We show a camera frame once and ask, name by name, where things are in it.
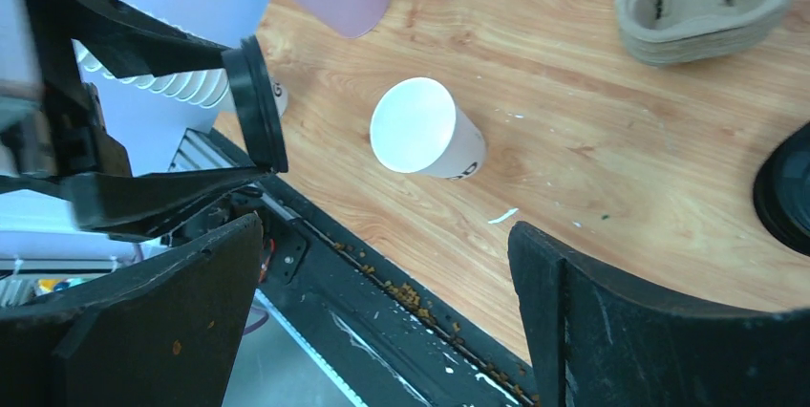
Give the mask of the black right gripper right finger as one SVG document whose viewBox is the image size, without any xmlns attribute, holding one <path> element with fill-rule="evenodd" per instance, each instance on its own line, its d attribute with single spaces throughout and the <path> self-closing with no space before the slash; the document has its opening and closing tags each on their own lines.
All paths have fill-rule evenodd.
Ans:
<svg viewBox="0 0 810 407">
<path fill-rule="evenodd" d="M 654 284 L 519 222 L 508 259 L 543 406 L 805 406 L 808 310 Z"/>
</svg>

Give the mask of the white paper coffee cup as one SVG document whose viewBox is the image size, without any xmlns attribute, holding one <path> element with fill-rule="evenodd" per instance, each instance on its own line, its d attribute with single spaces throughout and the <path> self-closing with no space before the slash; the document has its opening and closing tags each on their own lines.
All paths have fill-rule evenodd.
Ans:
<svg viewBox="0 0 810 407">
<path fill-rule="evenodd" d="M 479 172 L 487 154 L 480 129 L 429 77 L 403 80 L 383 95 L 371 118 L 370 144 L 391 171 L 451 181 Z"/>
</svg>

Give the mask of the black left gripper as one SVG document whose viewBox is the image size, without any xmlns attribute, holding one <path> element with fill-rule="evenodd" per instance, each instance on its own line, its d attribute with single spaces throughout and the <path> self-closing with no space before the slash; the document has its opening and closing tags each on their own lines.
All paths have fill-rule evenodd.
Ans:
<svg viewBox="0 0 810 407">
<path fill-rule="evenodd" d="M 128 153 L 105 128 L 73 41 L 118 78 L 218 69 L 229 47 L 121 0 L 11 0 L 1 11 L 1 30 L 1 140 L 23 176 L 3 176 L 2 193 L 56 197 L 72 205 L 81 230 L 148 240 L 266 177 L 260 167 L 129 177 Z"/>
</svg>

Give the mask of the black plastic cup lid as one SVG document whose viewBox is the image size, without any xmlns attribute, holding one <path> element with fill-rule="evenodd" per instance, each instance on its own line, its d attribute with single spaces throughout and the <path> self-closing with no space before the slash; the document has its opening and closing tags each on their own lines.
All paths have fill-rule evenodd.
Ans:
<svg viewBox="0 0 810 407">
<path fill-rule="evenodd" d="M 273 79 L 258 39 L 242 39 L 239 48 L 222 52 L 222 60 L 248 155 L 260 168 L 287 173 L 288 154 Z"/>
</svg>

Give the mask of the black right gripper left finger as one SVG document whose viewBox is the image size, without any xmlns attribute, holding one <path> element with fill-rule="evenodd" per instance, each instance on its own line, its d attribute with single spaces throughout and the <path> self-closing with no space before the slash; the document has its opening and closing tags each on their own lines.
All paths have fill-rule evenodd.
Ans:
<svg viewBox="0 0 810 407">
<path fill-rule="evenodd" d="M 247 214 L 153 258 L 1 312 L 5 406 L 219 406 L 258 285 Z"/>
</svg>

